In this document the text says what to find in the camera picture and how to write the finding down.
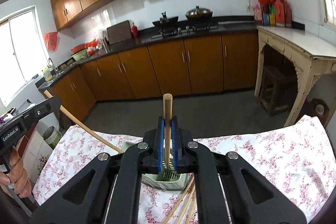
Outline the person left hand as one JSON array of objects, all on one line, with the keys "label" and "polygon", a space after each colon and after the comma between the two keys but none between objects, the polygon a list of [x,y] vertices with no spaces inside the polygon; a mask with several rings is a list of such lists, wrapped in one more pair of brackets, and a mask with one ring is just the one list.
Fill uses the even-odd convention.
[{"label": "person left hand", "polygon": [[20,198],[26,198],[31,195],[31,183],[28,179],[27,171],[23,166],[23,160],[19,156],[15,147],[12,148],[9,163],[12,169],[8,174],[1,173],[1,184],[14,184],[14,193]]}]

